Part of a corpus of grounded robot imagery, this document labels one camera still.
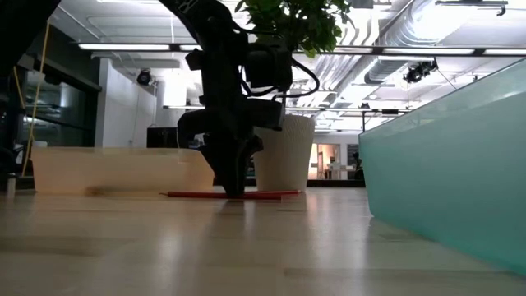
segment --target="exposed ductwork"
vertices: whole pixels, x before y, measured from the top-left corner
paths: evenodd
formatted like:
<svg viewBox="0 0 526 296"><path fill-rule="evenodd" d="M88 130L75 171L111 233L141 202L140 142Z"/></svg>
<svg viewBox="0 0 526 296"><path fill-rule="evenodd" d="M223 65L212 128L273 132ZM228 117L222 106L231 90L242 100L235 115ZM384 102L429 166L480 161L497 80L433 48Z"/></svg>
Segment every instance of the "exposed ductwork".
<svg viewBox="0 0 526 296"><path fill-rule="evenodd" d="M437 6L436 0L414 0L378 39L377 44L400 47L436 45L465 23L475 9ZM372 56L362 57L337 91L339 95L355 93L355 90L348 90L349 87L356 88L352 86L353 83L379 85L407 63L380 60Z"/></svg>

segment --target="green plant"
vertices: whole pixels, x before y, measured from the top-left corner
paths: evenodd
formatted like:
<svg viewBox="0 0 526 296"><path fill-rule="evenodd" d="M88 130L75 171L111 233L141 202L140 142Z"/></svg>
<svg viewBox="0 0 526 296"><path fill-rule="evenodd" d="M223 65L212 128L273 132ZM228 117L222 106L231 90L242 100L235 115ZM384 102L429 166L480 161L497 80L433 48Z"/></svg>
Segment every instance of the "green plant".
<svg viewBox="0 0 526 296"><path fill-rule="evenodd" d="M313 58L316 53L335 49L336 38L342 35L337 16L343 23L348 20L352 0L241 0L236 12L243 4L254 30L278 33L290 50L302 49Z"/></svg>

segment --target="wooden floor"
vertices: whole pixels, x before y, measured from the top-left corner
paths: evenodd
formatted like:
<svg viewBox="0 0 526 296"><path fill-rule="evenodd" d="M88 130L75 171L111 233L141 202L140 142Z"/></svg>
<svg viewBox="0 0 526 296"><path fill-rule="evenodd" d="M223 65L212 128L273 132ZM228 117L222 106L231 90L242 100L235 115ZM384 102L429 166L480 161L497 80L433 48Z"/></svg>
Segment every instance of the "wooden floor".
<svg viewBox="0 0 526 296"><path fill-rule="evenodd" d="M0 201L1 296L509 296L526 279L371 217L364 189L275 201Z"/></svg>

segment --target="frosted glass panel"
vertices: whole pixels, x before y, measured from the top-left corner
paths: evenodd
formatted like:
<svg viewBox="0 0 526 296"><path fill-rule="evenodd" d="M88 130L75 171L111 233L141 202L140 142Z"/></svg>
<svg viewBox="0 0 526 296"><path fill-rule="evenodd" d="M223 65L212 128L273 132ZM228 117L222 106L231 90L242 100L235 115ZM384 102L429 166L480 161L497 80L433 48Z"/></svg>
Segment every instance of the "frosted glass panel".
<svg viewBox="0 0 526 296"><path fill-rule="evenodd" d="M526 274L526 62L360 135L372 214Z"/></svg>

